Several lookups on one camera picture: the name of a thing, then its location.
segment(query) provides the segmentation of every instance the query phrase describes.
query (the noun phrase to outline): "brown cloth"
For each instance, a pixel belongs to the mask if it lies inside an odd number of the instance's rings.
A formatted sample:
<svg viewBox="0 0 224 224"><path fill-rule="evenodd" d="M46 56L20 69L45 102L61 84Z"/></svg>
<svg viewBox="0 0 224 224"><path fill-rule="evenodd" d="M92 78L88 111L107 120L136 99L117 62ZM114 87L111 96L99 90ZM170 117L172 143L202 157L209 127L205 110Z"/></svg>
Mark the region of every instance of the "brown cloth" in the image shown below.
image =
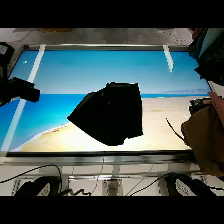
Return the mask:
<svg viewBox="0 0 224 224"><path fill-rule="evenodd" d="M201 172L224 176L224 128L219 117L223 100L215 95L210 94L212 104L193 114L181 125L181 131L185 144L194 151Z"/></svg>

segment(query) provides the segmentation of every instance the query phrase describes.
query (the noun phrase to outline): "metal bracket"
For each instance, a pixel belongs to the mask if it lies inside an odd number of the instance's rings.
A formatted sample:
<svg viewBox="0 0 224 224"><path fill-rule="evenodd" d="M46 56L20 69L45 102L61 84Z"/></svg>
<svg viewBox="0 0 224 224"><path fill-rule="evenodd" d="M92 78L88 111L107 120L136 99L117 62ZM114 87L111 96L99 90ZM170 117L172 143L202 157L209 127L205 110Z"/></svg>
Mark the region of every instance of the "metal bracket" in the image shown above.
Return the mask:
<svg viewBox="0 0 224 224"><path fill-rule="evenodd" d="M103 196L123 196L121 179L104 180L102 187Z"/></svg>

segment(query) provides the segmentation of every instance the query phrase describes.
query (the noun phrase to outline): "beach image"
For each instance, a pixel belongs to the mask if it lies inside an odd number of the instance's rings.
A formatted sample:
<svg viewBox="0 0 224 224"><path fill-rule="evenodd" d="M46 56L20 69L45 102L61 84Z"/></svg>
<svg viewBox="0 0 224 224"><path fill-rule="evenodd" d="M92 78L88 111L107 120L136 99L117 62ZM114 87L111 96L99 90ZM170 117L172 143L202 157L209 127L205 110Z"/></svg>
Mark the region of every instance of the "beach image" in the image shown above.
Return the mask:
<svg viewBox="0 0 224 224"><path fill-rule="evenodd" d="M12 77L27 79L36 51L24 51ZM40 100L26 102L9 152L88 152L189 149L177 133L190 117L190 100L208 97L208 83L194 71L187 52L171 52L169 69L163 51L45 51L35 77ZM123 145L106 146L67 120L86 94L107 83L138 83L142 97L143 135ZM0 108L0 145L19 99Z"/></svg>

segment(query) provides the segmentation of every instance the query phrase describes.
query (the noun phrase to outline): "blue sky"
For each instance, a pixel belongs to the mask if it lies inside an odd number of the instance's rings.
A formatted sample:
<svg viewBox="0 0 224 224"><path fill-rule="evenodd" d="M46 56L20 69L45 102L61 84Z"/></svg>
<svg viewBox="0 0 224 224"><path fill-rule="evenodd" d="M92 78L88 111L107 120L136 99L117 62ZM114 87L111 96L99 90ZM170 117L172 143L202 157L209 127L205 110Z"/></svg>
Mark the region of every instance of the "blue sky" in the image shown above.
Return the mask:
<svg viewBox="0 0 224 224"><path fill-rule="evenodd" d="M37 53L23 52L12 76L27 79ZM172 73L163 51L45 51L34 83L42 94L86 94L108 82L138 82L142 94L208 88L187 52L171 56Z"/></svg>

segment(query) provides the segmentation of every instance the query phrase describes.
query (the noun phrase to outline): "sandy beach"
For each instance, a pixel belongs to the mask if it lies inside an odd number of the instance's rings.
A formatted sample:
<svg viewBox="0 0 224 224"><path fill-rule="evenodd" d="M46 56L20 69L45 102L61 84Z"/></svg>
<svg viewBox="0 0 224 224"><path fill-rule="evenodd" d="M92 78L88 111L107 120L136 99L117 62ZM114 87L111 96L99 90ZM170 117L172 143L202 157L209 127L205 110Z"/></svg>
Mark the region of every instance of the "sandy beach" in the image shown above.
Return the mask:
<svg viewBox="0 0 224 224"><path fill-rule="evenodd" d="M190 117L189 101L196 98L202 97L142 99L144 135L126 139L121 146L106 146L70 123L30 140L20 146L20 150L22 152L186 150L189 147L174 134L166 118L176 132L181 134L181 124Z"/></svg>

